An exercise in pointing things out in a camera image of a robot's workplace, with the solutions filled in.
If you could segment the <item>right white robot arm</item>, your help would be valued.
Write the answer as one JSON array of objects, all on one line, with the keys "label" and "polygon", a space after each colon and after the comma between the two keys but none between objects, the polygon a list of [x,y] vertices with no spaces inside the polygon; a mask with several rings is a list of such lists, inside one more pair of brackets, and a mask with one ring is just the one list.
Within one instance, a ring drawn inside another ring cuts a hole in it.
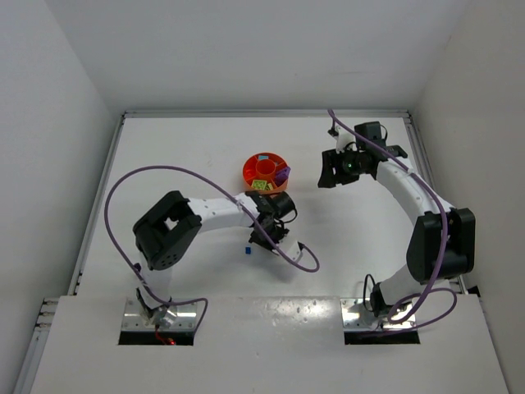
[{"label": "right white robot arm", "polygon": [[413,168],[408,154],[387,144],[378,121],[328,131],[336,146],[322,152],[320,188],[334,188],[369,175],[385,187],[413,224],[406,263],[393,276],[374,284],[368,304],[375,316],[391,316],[394,307],[422,301],[439,281],[474,268],[476,218],[468,208],[442,199]]}]

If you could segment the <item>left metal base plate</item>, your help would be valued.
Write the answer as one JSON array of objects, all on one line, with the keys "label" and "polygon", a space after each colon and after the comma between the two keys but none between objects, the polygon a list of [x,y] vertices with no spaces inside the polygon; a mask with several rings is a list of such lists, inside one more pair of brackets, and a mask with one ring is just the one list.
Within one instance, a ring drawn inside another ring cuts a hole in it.
[{"label": "left metal base plate", "polygon": [[122,332],[153,333],[159,332],[192,333],[197,323],[197,305],[171,306],[156,308],[149,317],[147,310],[137,300],[127,300],[121,320]]}]

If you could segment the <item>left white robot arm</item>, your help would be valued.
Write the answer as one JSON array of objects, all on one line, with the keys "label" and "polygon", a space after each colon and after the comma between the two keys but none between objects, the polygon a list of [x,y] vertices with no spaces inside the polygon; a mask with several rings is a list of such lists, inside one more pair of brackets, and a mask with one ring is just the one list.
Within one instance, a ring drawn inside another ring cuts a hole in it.
[{"label": "left white robot arm", "polygon": [[218,199],[185,198],[178,190],[163,196],[133,226],[135,246],[147,274],[171,269],[201,233],[249,228],[248,243],[273,253],[283,251],[289,230],[284,217],[297,213],[285,192],[269,195],[248,191]]}]

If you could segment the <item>bright green lego brick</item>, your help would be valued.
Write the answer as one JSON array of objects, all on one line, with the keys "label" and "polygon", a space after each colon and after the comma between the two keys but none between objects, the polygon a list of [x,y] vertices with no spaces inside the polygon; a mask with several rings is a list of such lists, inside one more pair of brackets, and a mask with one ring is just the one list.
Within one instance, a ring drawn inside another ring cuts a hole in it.
[{"label": "bright green lego brick", "polygon": [[251,187],[255,190],[265,190],[267,188],[267,181],[254,179]]}]

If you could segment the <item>orange round divided container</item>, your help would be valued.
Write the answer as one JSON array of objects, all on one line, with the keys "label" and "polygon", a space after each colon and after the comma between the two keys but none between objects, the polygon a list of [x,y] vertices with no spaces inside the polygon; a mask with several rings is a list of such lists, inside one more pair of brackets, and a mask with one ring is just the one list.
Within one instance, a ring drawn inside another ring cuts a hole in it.
[{"label": "orange round divided container", "polygon": [[[258,160],[258,155],[267,155],[268,159]],[[246,190],[255,190],[251,187],[254,179],[265,180],[267,184],[271,183],[274,187],[273,190],[256,190],[263,194],[272,194],[285,191],[288,186],[288,180],[281,186],[276,186],[274,178],[276,172],[279,172],[284,167],[290,167],[286,160],[282,156],[276,153],[261,152],[256,153],[249,157],[242,168],[242,177]]]}]

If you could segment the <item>purple curved lego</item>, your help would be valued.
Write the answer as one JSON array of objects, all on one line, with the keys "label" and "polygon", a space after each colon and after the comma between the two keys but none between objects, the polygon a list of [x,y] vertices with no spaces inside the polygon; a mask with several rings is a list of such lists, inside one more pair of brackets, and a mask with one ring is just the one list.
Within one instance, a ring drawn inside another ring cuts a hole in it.
[{"label": "purple curved lego", "polygon": [[286,166],[282,168],[279,172],[276,172],[274,182],[276,186],[283,185],[289,178],[291,168]]}]

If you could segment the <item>aluminium table frame rail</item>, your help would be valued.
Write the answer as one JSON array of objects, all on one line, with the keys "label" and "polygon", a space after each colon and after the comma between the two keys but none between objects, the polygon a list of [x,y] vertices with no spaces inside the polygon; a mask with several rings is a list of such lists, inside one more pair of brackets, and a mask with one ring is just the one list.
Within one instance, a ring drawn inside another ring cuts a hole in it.
[{"label": "aluminium table frame rail", "polygon": [[[330,145],[325,111],[128,112],[112,139],[66,295],[44,306],[18,393],[482,393],[504,390],[479,301],[461,295],[453,313],[420,330],[417,344],[345,343],[342,296],[365,273],[391,275],[404,258],[409,220],[370,178],[317,188]],[[175,268],[174,292],[210,305],[191,346],[122,345],[135,276],[107,237],[103,201],[124,173],[168,163],[230,191],[252,153],[292,166],[295,235],[321,261],[302,273],[265,252],[244,253],[238,231],[196,241]]]}]

